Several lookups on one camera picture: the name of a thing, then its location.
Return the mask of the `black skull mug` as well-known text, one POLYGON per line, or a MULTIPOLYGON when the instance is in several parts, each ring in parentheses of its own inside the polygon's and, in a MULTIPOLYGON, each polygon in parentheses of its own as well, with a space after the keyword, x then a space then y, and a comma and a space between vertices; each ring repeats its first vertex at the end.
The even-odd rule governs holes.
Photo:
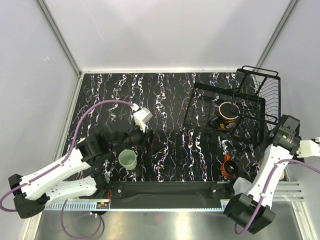
POLYGON ((214 130, 229 131, 236 125, 239 110, 240 108, 236 104, 225 101, 214 110, 207 124, 214 130))

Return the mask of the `orange black mug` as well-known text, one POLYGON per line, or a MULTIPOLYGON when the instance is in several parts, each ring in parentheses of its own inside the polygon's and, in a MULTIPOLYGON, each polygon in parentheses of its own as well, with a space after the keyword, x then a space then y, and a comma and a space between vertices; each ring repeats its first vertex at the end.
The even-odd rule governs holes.
POLYGON ((231 179, 239 172, 238 164, 231 160, 231 156, 229 154, 224 155, 224 162, 220 166, 220 172, 222 176, 227 179, 231 179))

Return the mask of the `beige printed mug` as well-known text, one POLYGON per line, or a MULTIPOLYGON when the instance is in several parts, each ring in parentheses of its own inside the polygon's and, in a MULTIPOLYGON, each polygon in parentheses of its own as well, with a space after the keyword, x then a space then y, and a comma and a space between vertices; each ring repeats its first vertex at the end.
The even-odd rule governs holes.
MULTIPOLYGON (((258 161, 259 168, 261 168, 261 166, 262 166, 262 164, 263 164, 263 161, 264 161, 264 156, 262 156, 262 157, 260 158, 260 160, 258 161)), ((281 174, 281 176, 280 176, 280 178, 279 178, 279 180, 280 180, 280 181, 283 181, 284 179, 285 179, 285 172, 283 171, 282 174, 281 174)))

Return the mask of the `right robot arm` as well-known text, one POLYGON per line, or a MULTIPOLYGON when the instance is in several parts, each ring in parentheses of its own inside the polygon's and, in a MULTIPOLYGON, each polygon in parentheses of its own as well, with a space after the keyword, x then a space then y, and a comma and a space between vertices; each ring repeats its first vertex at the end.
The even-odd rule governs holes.
POLYGON ((234 221, 235 227, 242 227, 234 231, 237 235, 254 235, 275 219, 273 197, 282 173, 300 146, 300 125, 299 119, 282 115, 268 133, 263 162, 253 182, 238 177, 226 186, 231 199, 223 214, 234 221))

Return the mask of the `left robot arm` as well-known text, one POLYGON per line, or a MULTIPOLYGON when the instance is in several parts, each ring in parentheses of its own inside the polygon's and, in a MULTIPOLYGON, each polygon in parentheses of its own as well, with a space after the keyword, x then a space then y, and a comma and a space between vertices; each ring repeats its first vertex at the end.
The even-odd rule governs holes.
POLYGON ((104 175, 104 162, 114 153, 132 148, 150 154, 153 140, 152 130, 142 131, 139 127, 83 138, 62 158, 35 173, 9 177, 14 212, 27 219, 59 201, 105 197, 112 189, 104 175))

